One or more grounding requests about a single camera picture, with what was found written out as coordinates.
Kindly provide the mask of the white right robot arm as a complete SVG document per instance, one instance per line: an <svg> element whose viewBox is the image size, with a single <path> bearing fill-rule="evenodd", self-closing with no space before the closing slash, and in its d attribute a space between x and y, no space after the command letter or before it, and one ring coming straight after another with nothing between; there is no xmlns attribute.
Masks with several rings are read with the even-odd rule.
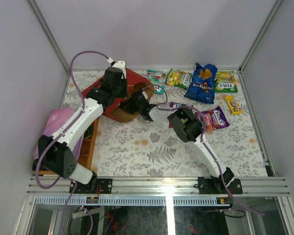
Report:
<svg viewBox="0 0 294 235"><path fill-rule="evenodd" d="M168 122L176 135L183 142L191 143L198 155L205 160L205 165L214 180L214 189L219 193L225 193L231 188L234 173L210 146L205 136L208 123L197 108L187 105L169 108L165 107L164 103L151 104L143 90L135 92L128 100L123 101L120 108L129 114L138 113L147 121Z"/></svg>

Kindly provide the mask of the teal Fox's mint blossom bag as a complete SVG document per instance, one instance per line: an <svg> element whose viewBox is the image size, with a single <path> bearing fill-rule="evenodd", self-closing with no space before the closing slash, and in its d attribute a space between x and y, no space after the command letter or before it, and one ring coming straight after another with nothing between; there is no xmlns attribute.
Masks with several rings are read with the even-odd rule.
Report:
<svg viewBox="0 0 294 235"><path fill-rule="evenodd" d="M154 84L155 94L164 94L164 84L167 74L163 70L147 70L147 80Z"/></svg>

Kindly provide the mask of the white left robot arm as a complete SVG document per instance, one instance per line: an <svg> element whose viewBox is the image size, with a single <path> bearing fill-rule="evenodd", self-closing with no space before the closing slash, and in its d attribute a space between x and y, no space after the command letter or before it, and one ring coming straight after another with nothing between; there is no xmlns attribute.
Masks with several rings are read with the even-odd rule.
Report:
<svg viewBox="0 0 294 235"><path fill-rule="evenodd" d="M126 68L122 61L108 67L103 78L82 97L82 105L71 118L50 136L38 140L41 166L64 179L79 182L86 193L97 189L96 174L77 162L73 150L86 129L95 119L114 104L117 98L125 98L127 92Z"/></svg>

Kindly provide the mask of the purple Fox's berries candy bag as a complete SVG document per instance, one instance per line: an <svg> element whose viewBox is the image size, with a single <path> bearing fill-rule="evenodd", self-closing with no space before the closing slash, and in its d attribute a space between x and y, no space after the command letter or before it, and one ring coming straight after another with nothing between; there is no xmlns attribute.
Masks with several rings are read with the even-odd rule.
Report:
<svg viewBox="0 0 294 235"><path fill-rule="evenodd" d="M223 129L230 126L220 106L212 110L203 111L202 114L206 123L206 131Z"/></svg>

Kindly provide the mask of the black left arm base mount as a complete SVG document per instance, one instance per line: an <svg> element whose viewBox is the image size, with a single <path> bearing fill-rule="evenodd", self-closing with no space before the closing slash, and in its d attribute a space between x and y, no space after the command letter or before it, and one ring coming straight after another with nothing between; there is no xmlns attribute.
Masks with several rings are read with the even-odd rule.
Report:
<svg viewBox="0 0 294 235"><path fill-rule="evenodd" d="M92 178L88 184L77 183L74 193L78 194L111 194L113 180Z"/></svg>

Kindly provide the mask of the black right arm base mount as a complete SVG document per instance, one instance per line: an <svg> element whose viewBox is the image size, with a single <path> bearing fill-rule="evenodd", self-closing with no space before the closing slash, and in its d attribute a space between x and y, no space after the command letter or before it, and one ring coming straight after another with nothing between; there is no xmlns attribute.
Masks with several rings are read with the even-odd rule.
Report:
<svg viewBox="0 0 294 235"><path fill-rule="evenodd" d="M200 194L227 194L220 178L198 177L197 184ZM228 186L232 194L243 194L243 188L239 179L234 179Z"/></svg>

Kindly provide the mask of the red paper bag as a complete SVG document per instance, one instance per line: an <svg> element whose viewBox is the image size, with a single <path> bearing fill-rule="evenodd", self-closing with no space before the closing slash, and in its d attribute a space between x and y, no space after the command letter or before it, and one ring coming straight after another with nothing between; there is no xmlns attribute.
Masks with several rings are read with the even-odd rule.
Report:
<svg viewBox="0 0 294 235"><path fill-rule="evenodd" d="M143 88L144 86L150 85L151 83L142 75L139 75L138 73L126 69L126 76L127 76L127 92L129 97L126 98L116 98L114 103L110 105L102 114L103 116L106 116L107 118L110 118L112 120L115 120L117 122L131 122L133 119L135 119L138 115L138 113L129 114L126 113L124 110L122 110L119 105L123 101L127 101L131 95L138 91L140 88Z"/></svg>

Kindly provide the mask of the blue Doritos chip bag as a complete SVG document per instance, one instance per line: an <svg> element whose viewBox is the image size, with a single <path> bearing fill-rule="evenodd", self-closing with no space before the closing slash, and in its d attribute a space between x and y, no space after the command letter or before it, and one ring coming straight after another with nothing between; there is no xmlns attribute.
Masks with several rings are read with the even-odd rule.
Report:
<svg viewBox="0 0 294 235"><path fill-rule="evenodd" d="M185 97L205 104L213 104L215 99L215 77L217 67L212 64L205 66L195 63L191 83L185 93Z"/></svg>

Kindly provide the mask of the small yellow snack packet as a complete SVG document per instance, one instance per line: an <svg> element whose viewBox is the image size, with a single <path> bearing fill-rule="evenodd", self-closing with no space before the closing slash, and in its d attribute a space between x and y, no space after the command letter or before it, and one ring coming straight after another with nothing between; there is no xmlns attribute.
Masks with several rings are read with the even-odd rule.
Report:
<svg viewBox="0 0 294 235"><path fill-rule="evenodd" d="M239 107L238 102L235 100L234 96L228 95L224 98L224 100L226 101L233 115L239 115L243 112Z"/></svg>

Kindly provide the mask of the green Fox's spring tea candy bag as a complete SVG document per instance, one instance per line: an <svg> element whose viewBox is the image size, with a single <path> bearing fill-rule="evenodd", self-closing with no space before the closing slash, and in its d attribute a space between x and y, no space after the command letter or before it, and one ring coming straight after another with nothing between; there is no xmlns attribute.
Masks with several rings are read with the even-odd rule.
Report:
<svg viewBox="0 0 294 235"><path fill-rule="evenodd" d="M215 77L216 93L237 93L234 71L218 71Z"/></svg>

